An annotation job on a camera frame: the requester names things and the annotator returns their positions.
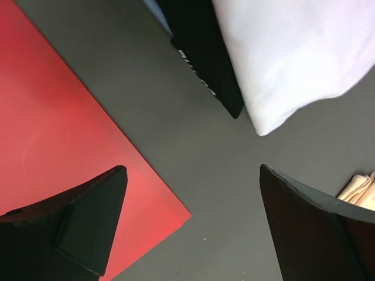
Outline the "yellow t shirt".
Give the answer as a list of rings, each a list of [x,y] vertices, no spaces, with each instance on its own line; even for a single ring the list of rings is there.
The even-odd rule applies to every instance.
[[[357,174],[337,196],[338,199],[374,211],[374,172]]]

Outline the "white t shirt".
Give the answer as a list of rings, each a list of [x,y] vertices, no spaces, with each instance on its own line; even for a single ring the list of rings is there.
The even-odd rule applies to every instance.
[[[255,131],[348,92],[374,66],[373,1],[214,1]]]

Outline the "black garment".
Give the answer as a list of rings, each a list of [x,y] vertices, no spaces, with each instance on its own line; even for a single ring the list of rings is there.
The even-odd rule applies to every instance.
[[[231,60],[211,1],[158,1],[172,31],[172,43],[186,57],[229,114],[244,108]]]

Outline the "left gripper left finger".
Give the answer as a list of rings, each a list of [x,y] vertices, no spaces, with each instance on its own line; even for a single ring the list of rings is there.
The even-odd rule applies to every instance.
[[[1,216],[1,280],[99,280],[127,189],[116,166],[77,187]]]

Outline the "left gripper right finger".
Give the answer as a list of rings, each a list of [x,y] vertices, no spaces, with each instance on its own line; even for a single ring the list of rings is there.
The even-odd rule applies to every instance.
[[[283,280],[374,280],[374,211],[265,164],[259,182]]]

